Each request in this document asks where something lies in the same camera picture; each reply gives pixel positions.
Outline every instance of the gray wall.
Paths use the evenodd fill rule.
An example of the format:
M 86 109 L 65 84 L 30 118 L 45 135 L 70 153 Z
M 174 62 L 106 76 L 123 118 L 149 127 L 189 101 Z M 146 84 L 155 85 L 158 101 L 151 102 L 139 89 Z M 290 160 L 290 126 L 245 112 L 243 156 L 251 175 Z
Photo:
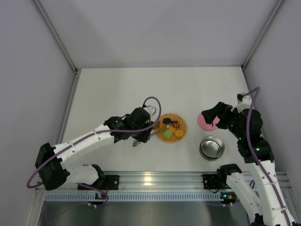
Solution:
M 0 225 L 26 223 L 39 147 L 54 144 L 72 71 L 29 0 L 0 1 Z
M 242 65 L 275 0 L 41 0 L 76 66 Z
M 288 0 L 247 67 L 279 170 L 301 203 L 301 1 Z

